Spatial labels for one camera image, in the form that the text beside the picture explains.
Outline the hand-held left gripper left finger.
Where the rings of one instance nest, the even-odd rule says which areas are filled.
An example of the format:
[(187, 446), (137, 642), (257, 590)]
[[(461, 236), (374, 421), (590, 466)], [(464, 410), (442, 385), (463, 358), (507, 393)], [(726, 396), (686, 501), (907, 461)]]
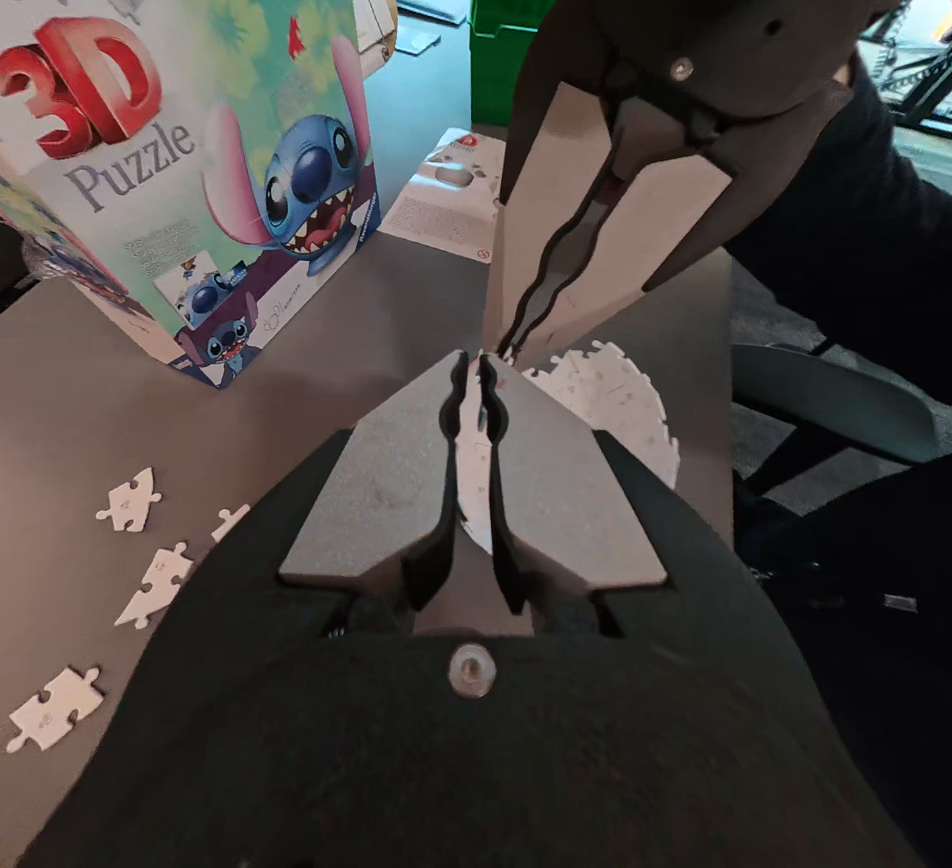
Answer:
[(420, 612), (453, 564), (456, 439), (468, 355), (455, 350), (356, 423), (279, 567), (290, 585)]

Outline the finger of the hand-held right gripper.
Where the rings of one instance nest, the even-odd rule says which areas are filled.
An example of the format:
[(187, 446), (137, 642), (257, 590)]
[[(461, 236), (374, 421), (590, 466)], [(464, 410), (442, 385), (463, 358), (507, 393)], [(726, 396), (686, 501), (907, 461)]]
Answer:
[(547, 356), (635, 303), (649, 278), (731, 184), (649, 103), (623, 103), (602, 195), (554, 246), (517, 335), (518, 356)]
[(552, 244), (585, 214), (613, 151), (601, 100), (559, 84), (502, 199), (483, 315), (483, 349), (507, 352), (545, 277)]

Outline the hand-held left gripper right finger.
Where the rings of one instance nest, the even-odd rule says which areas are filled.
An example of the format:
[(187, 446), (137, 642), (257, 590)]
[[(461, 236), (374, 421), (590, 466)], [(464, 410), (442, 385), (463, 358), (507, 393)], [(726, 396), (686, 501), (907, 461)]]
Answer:
[(667, 573), (589, 424), (480, 357), (493, 570), (508, 609), (660, 587)]

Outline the partly built puzzle ball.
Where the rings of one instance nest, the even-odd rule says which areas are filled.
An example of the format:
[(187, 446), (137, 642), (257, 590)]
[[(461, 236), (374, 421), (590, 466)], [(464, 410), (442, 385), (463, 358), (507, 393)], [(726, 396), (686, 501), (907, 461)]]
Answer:
[[(612, 342), (593, 340), (589, 351), (570, 349), (542, 369), (523, 375), (594, 431), (606, 431), (657, 478), (674, 490), (679, 443), (668, 429), (661, 398), (649, 376)], [(488, 487), (490, 440), (487, 418), (479, 436), (456, 439), (458, 507), (465, 533), (492, 553)]]

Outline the puzzle pieces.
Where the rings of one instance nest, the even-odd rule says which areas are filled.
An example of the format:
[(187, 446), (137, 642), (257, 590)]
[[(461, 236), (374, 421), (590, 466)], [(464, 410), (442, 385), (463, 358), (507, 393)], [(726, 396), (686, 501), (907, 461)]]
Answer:
[[(114, 532), (144, 532), (152, 506), (163, 498), (155, 489), (154, 474), (147, 466), (131, 480), (109, 490), (108, 505), (96, 511), (96, 519), (109, 521)], [(150, 619), (173, 603), (193, 566), (186, 541), (159, 548), (114, 627), (147, 629)], [(104, 694), (96, 686), (100, 672), (97, 666), (84, 672), (68, 666), (13, 710), (8, 718), (16, 727), (16, 735), (6, 744), (6, 753), (16, 753), (28, 742), (45, 752), (65, 738), (76, 723), (87, 719), (104, 701)]]

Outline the person's right forearm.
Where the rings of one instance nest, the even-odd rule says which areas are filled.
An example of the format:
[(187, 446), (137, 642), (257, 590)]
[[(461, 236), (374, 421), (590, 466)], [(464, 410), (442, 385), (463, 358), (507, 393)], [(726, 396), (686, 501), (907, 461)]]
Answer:
[(852, 98), (727, 252), (839, 345), (925, 388), (950, 380), (951, 201), (894, 144), (859, 58)]

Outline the printed puzzle box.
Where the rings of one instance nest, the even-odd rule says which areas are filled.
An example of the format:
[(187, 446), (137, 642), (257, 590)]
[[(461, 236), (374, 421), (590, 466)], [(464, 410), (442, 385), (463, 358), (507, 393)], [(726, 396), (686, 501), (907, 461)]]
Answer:
[(226, 389), (375, 233), (353, 0), (1, 0), (2, 219)]

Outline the white instruction leaflet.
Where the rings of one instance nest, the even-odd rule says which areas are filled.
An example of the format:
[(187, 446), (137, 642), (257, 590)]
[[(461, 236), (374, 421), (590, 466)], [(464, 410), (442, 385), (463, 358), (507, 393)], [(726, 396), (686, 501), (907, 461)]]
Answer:
[(417, 167), (380, 232), (491, 263), (506, 143), (449, 128)]

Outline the green plastic bin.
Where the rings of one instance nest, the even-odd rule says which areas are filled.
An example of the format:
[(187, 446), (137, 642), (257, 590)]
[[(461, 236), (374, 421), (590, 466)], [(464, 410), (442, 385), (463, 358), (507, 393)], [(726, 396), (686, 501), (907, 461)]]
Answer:
[(515, 83), (555, 0), (470, 0), (470, 118), (505, 127)]

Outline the grey chair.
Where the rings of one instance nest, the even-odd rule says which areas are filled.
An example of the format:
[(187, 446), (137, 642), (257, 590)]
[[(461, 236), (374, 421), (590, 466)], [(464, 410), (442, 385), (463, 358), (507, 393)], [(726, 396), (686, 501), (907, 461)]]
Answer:
[(930, 409), (913, 392), (794, 348), (738, 343), (732, 399), (791, 434), (746, 479), (757, 496), (854, 449), (904, 467), (940, 455)]

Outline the person's dark clothed body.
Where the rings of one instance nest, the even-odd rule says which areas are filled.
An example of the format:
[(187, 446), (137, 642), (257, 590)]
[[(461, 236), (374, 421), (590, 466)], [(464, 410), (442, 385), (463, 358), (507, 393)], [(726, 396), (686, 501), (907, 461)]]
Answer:
[(951, 457), (798, 516), (734, 475), (734, 543), (840, 737), (929, 866), (951, 864)]

